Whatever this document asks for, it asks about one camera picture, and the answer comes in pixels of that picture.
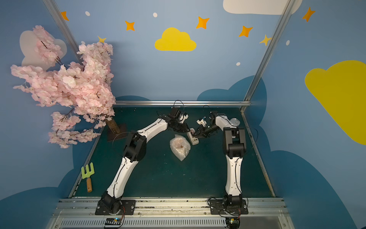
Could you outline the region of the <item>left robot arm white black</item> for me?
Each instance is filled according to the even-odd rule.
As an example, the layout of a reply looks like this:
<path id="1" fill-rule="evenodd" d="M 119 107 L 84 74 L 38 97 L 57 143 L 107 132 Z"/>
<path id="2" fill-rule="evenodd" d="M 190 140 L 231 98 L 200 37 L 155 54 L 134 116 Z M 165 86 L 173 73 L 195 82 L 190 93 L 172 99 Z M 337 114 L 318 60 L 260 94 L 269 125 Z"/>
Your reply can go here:
<path id="1" fill-rule="evenodd" d="M 169 114 L 159 116 L 153 123 L 138 131 L 128 134 L 123 157 L 116 175 L 108 189 L 102 194 L 97 205 L 97 215 L 119 215 L 123 210 L 121 198 L 125 186 L 133 169 L 145 157 L 147 143 L 159 133 L 168 129 L 177 133 L 190 132 L 185 122 L 189 115 L 177 107 L 173 107 Z"/>

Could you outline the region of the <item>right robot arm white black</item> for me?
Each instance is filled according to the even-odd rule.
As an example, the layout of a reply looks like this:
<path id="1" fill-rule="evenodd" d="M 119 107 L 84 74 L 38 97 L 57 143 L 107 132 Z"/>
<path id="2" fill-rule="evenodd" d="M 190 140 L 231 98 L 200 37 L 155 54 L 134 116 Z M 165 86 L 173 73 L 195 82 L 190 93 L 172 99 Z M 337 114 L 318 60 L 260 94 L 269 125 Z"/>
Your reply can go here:
<path id="1" fill-rule="evenodd" d="M 193 145 L 200 138 L 209 138 L 219 130 L 223 133 L 223 153 L 227 164 L 227 179 L 223 199 L 209 198 L 208 205 L 213 215 L 240 217 L 248 213 L 248 201 L 241 188 L 241 167 L 247 153 L 246 129 L 240 127 L 237 118 L 228 118 L 225 114 L 211 112 L 208 124 L 205 119 L 197 120 L 198 128 L 189 135 Z"/>

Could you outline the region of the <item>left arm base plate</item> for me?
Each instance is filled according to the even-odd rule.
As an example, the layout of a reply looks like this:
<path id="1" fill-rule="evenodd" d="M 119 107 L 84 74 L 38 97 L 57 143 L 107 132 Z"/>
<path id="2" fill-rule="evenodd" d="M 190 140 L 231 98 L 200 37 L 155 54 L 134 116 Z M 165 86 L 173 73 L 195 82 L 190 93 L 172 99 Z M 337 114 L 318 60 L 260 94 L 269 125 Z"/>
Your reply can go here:
<path id="1" fill-rule="evenodd" d="M 132 199 L 115 200 L 112 203 L 107 203 L 100 200 L 97 204 L 95 215 L 133 215 L 136 201 Z"/>

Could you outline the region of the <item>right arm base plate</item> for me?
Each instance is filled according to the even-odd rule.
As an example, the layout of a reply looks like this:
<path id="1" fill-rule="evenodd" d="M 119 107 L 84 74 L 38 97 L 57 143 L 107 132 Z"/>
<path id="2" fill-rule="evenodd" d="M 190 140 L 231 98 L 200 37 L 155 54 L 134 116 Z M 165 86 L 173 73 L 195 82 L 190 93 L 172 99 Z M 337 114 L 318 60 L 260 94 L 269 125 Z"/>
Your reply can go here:
<path id="1" fill-rule="evenodd" d="M 207 201 L 210 212 L 212 215 L 232 215 L 232 216 L 239 216 L 239 215 L 247 215 L 248 206 L 246 201 L 243 200 L 242 205 L 227 205 L 224 206 L 222 199 L 211 198 Z"/>

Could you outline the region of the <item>clear bubble wrap sheet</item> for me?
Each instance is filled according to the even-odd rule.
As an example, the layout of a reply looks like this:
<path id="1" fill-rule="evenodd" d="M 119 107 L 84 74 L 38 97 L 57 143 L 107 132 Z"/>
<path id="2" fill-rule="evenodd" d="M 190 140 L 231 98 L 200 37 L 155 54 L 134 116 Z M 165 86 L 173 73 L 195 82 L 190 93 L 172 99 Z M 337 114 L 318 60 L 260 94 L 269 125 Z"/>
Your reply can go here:
<path id="1" fill-rule="evenodd" d="M 175 135 L 170 140 L 170 149 L 180 161 L 183 161 L 188 156 L 191 145 L 184 136 Z"/>

